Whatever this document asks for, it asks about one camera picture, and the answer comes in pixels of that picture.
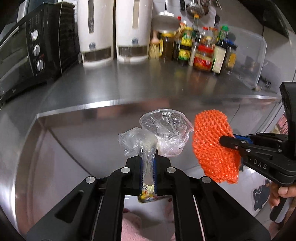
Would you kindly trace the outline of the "person's right hand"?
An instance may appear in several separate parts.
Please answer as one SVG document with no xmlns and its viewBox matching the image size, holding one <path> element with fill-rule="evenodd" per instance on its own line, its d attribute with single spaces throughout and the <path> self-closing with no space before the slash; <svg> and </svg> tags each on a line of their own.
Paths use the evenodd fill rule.
<svg viewBox="0 0 296 241">
<path fill-rule="evenodd" d="M 269 196 L 269 204 L 271 208 L 279 205 L 281 197 L 282 198 L 296 197 L 295 184 L 289 187 L 283 187 L 272 182 L 270 186 L 270 196 Z"/>
</svg>

